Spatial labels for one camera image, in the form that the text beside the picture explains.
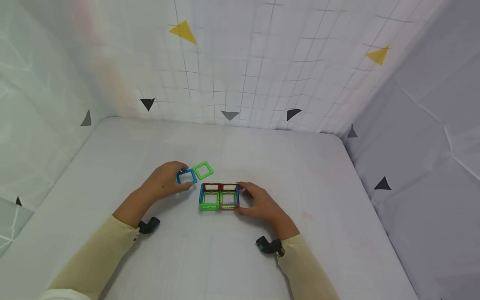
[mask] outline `gray fabric wall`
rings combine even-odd
[[[421,300],[480,299],[479,12],[451,2],[345,137]]]

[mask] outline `white backdrop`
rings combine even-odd
[[[91,0],[82,30],[130,93],[122,116],[341,133],[443,2]],[[169,32],[183,21],[197,45]]]

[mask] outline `black wrist strap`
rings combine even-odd
[[[256,244],[258,249],[263,253],[272,254],[276,252],[278,256],[283,256],[282,242],[279,239],[273,240],[271,243],[269,243],[266,237],[262,236],[257,240]]]

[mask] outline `yellow triangle marker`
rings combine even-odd
[[[182,23],[178,24],[177,26],[170,29],[170,32],[178,35],[179,37],[186,39],[187,41],[191,42],[192,44],[197,45],[197,41],[193,36],[192,31],[190,30],[190,26],[188,26],[187,21],[183,21]]]
[[[374,52],[370,52],[370,53],[367,53],[366,56],[375,61],[376,63],[378,63],[379,65],[383,65],[384,64],[384,59],[385,59],[385,56],[387,55],[387,51],[389,50],[389,46],[385,47],[385,48],[382,48],[380,50],[377,50],[377,51],[374,51]]]

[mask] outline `square frame piece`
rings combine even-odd
[[[195,172],[192,170],[192,169],[188,169],[188,170],[185,170],[185,171],[180,171],[177,173],[177,182],[179,184],[182,184],[181,180],[180,180],[180,175],[183,175],[183,174],[187,174],[187,173],[191,173],[192,174],[192,179],[193,179],[193,184],[196,184],[198,182],[197,180],[197,177],[195,176]]]
[[[205,196],[206,195],[216,195],[216,203],[205,203]],[[216,211],[220,208],[220,192],[206,192],[204,191],[204,185],[202,184],[202,188],[200,190],[200,199],[199,205],[201,211]]]
[[[205,195],[209,194],[216,195],[216,203],[205,203]],[[233,195],[233,202],[223,203],[223,195]],[[237,183],[202,183],[198,203],[201,211],[234,210],[240,206],[239,186]]]
[[[233,202],[223,202],[223,195],[233,195]],[[234,210],[239,207],[239,197],[237,191],[220,192],[220,210]]]
[[[207,167],[208,172],[204,175],[200,175],[200,173],[198,173],[197,169],[200,168],[200,167],[203,167],[203,166]],[[207,161],[204,161],[203,163],[200,163],[200,164],[196,165],[195,167],[192,168],[192,170],[197,175],[198,180],[202,180],[202,179],[204,179],[204,178],[213,174],[213,169],[210,167],[210,165],[207,163]]]

